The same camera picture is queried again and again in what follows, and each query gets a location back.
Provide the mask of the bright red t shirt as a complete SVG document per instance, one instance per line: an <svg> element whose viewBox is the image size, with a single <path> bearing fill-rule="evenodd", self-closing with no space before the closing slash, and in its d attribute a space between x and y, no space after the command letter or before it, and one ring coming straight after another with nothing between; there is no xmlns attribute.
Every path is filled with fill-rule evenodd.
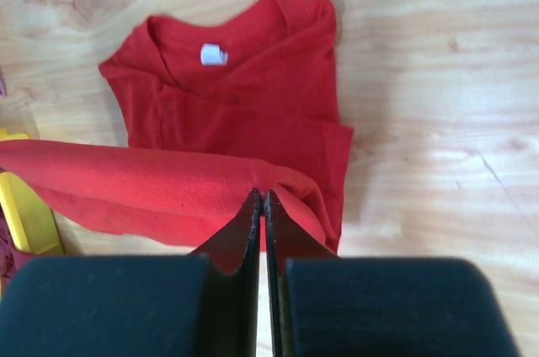
<svg viewBox="0 0 539 357"><path fill-rule="evenodd" d="M272 190L336 250L354 135L336 31L330 0L258 0L214 27L151 16L99 66L127 146L5 141L1 166L80 226L168 245L202 244Z"/></svg>

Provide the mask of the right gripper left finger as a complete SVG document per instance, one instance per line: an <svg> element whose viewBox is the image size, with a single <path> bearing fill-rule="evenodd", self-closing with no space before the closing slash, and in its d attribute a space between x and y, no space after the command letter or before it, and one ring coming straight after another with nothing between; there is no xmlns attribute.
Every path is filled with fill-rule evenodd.
<svg viewBox="0 0 539 357"><path fill-rule="evenodd" d="M260 217L260 194L253 189L237 214L192 252L208 267L194 356L256 354Z"/></svg>

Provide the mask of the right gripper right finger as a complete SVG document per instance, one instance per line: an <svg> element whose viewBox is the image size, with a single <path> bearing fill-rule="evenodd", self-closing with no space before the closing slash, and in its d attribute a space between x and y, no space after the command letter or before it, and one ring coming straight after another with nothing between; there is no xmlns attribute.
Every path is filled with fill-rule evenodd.
<svg viewBox="0 0 539 357"><path fill-rule="evenodd" d="M264 220L273 355L285 356L293 350L288 328L287 262L305 258L336 259L338 255L289 216L274 190L264 197Z"/></svg>

